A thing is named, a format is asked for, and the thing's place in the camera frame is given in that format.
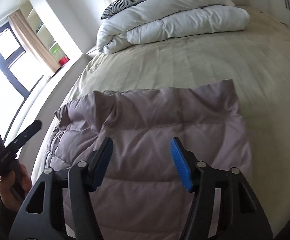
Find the person's left hand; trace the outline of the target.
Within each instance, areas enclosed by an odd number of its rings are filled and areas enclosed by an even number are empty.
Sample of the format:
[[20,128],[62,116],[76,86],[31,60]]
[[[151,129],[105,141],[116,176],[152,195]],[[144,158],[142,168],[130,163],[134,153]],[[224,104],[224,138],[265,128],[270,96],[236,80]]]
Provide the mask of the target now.
[[[21,186],[25,192],[25,196],[32,188],[32,181],[30,180],[28,171],[24,164],[19,164],[20,172],[22,174]],[[11,211],[18,212],[23,201],[15,197],[12,192],[13,185],[16,182],[16,175],[14,171],[10,171],[5,177],[0,177],[0,198],[5,205]]]

